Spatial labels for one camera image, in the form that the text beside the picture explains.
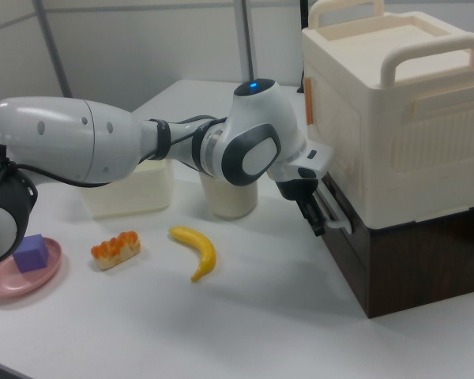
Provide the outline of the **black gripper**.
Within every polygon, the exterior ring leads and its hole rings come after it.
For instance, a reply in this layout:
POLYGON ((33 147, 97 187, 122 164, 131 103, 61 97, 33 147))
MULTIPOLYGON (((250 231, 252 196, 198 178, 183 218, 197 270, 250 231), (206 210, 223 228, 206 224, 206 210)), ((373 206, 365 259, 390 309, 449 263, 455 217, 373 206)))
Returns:
POLYGON ((301 178, 277 182, 276 186, 284 199, 298 202, 299 209, 314 234, 322 236, 325 233, 325 218, 317 206, 309 203, 314 191, 318 188, 318 183, 316 178, 301 178))

